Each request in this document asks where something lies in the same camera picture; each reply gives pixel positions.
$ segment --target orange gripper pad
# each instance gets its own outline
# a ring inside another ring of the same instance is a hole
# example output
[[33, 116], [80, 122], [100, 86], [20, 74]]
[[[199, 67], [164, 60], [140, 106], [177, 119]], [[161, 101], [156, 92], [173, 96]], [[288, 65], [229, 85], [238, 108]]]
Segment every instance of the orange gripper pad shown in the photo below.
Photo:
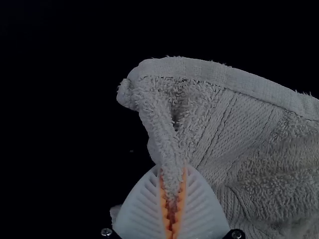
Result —
[[169, 207], [165, 196], [162, 177], [160, 178], [160, 200], [163, 215], [163, 222], [166, 232], [166, 239], [177, 239], [180, 230], [181, 217], [184, 211], [184, 204], [186, 200], [186, 169], [183, 172], [183, 181], [180, 183], [178, 196], [176, 199], [177, 211], [174, 213], [174, 218], [168, 218]]

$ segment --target black background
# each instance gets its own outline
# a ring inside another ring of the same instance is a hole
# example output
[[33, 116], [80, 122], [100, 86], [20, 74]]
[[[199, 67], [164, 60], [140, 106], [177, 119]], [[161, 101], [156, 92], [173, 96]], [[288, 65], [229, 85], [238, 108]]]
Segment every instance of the black background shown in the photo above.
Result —
[[63, 205], [63, 215], [86, 215], [96, 236], [110, 226], [109, 208], [154, 165], [138, 113], [116, 101], [120, 82], [142, 60], [214, 60], [318, 98], [312, 19], [221, 26], [223, 18], [137, 12], [106, 1], [5, 4], [2, 69], [17, 91], [30, 90], [19, 107], [41, 129], [34, 134], [43, 152], [31, 164], [50, 175], [53, 211]]

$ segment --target white towel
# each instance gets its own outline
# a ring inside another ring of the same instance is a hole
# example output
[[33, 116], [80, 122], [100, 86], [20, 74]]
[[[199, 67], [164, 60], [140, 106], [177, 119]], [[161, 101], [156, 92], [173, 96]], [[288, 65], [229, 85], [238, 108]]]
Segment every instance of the white towel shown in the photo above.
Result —
[[219, 63], [166, 57], [133, 69], [117, 100], [139, 112], [172, 202], [189, 163], [247, 238], [319, 238], [318, 99]]

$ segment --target black screw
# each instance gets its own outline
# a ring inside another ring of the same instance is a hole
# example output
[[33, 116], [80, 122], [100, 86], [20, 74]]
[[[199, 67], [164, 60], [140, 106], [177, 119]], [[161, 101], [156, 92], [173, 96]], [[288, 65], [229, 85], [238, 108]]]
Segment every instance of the black screw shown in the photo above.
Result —
[[101, 230], [101, 235], [104, 237], [107, 237], [107, 238], [109, 238], [112, 233], [113, 233], [113, 231], [109, 228], [103, 228]]
[[233, 231], [233, 233], [231, 234], [232, 238], [234, 239], [240, 239], [242, 237], [242, 234], [240, 231]]

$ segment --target terry cloth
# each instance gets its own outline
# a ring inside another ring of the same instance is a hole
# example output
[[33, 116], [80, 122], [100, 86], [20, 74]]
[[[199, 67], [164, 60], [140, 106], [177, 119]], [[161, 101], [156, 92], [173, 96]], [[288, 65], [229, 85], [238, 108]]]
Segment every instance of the terry cloth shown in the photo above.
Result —
[[212, 61], [166, 57], [134, 68], [117, 100], [139, 112], [171, 202], [189, 163], [247, 238], [319, 238], [318, 99]]

